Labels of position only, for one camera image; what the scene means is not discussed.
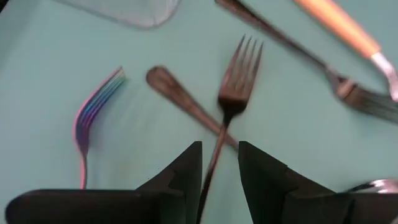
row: iridescent fork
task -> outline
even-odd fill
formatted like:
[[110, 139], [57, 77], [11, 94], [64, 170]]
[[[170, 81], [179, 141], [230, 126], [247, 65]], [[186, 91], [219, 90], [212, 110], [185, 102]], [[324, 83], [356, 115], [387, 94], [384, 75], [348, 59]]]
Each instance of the iridescent fork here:
[[90, 147], [90, 127], [100, 109], [125, 79], [126, 75], [123, 68], [120, 67], [90, 95], [76, 114], [73, 124], [73, 138], [81, 159], [81, 189], [86, 189], [87, 186], [87, 155]]

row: fork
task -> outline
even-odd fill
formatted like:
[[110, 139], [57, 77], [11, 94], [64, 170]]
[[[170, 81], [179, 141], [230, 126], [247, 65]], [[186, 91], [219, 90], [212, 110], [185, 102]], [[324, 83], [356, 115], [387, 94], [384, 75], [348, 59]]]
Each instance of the fork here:
[[314, 53], [293, 41], [290, 37], [274, 27], [269, 21], [256, 14], [253, 9], [239, 0], [215, 0], [217, 4], [232, 12], [245, 22], [255, 28], [270, 34], [283, 44], [303, 55], [315, 66], [325, 71], [326, 79], [329, 81], [333, 94], [344, 104], [352, 109], [365, 114], [385, 119], [398, 124], [398, 103], [389, 95], [383, 95], [367, 90], [355, 83], [350, 78], [345, 78], [330, 65], [325, 63]]
[[73, 138], [80, 154], [80, 188], [87, 186], [87, 155], [90, 147], [90, 128], [101, 108], [126, 80], [122, 67], [114, 71], [83, 103], [73, 122]]
[[227, 128], [231, 120], [246, 109], [254, 86], [254, 81], [257, 76], [257, 71], [259, 69], [263, 43], [261, 44], [257, 52], [257, 56], [254, 59], [254, 64], [252, 65], [257, 40], [254, 41], [254, 44], [251, 47], [251, 52], [247, 53], [251, 41], [250, 37], [239, 58], [239, 52], [244, 40], [245, 36], [242, 37], [238, 48], [235, 50], [235, 53], [229, 62], [221, 83], [220, 91], [218, 92], [218, 104], [223, 110], [224, 118], [213, 155], [211, 156], [211, 161], [207, 168], [205, 183], [203, 184], [203, 189], [200, 194], [197, 224], [199, 224], [201, 220], [201, 215], [203, 213], [210, 188], [211, 178], [213, 177], [214, 169], [220, 156]]

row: fork handle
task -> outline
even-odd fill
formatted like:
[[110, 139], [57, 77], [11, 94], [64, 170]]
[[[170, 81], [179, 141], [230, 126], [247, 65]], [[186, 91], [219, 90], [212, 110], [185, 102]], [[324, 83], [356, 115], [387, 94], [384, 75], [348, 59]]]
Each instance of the fork handle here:
[[[147, 83], [150, 87], [169, 99], [181, 110], [185, 111], [204, 127], [207, 127], [215, 134], [220, 132], [220, 124], [212, 118], [185, 90], [174, 76], [163, 66], [155, 66], [147, 72]], [[238, 142], [226, 133], [225, 141], [235, 149], [238, 149]]]
[[197, 213], [197, 224], [200, 224], [201, 216], [205, 209], [207, 195], [208, 195], [208, 192], [210, 189], [210, 184], [211, 184], [211, 180], [213, 178], [214, 170], [216, 169], [218, 158], [221, 153], [221, 148], [223, 147], [224, 138], [226, 136], [226, 130], [227, 130], [227, 126], [222, 125], [221, 129], [220, 129], [220, 133], [218, 135], [216, 146], [213, 151], [213, 155], [211, 156], [209, 166], [207, 167], [205, 182], [203, 184], [203, 188], [202, 188], [202, 191], [200, 194], [200, 199], [199, 199], [199, 207], [198, 207], [198, 213]]
[[312, 63], [316, 66], [327, 70], [329, 66], [315, 54], [311, 53], [305, 47], [300, 45], [299, 43], [293, 41], [290, 37], [282, 33], [279, 29], [274, 27], [269, 21], [265, 20], [260, 15], [256, 14], [254, 10], [252, 10], [249, 6], [243, 4], [239, 0], [215, 0], [217, 4], [219, 4], [224, 9], [233, 13], [235, 16], [238, 16], [243, 21], [249, 23], [255, 28], [266, 32], [273, 36], [276, 40], [281, 41], [285, 45], [294, 49], [296, 52], [300, 52], [303, 56], [308, 58]]
[[380, 52], [379, 44], [332, 0], [295, 1], [364, 58]]

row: spoon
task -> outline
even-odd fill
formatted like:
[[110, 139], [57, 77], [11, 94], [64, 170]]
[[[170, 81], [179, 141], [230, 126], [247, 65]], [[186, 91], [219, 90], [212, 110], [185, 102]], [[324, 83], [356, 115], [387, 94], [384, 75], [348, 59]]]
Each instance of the spoon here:
[[[182, 111], [195, 118], [204, 127], [215, 134], [220, 132], [220, 123], [210, 116], [199, 103], [192, 98], [166, 67], [154, 66], [147, 72], [146, 80], [148, 85], [157, 93], [161, 94], [178, 106]], [[225, 136], [225, 142], [236, 151], [238, 150], [238, 142], [228, 133]]]
[[379, 179], [358, 185], [347, 190], [352, 193], [379, 193], [396, 194], [398, 193], [398, 179]]

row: clear glass container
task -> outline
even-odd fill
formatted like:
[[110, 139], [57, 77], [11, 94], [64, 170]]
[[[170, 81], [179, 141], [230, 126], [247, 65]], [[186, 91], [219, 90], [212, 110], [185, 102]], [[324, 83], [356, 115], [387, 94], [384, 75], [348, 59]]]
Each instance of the clear glass container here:
[[138, 27], [165, 22], [181, 0], [56, 0]]

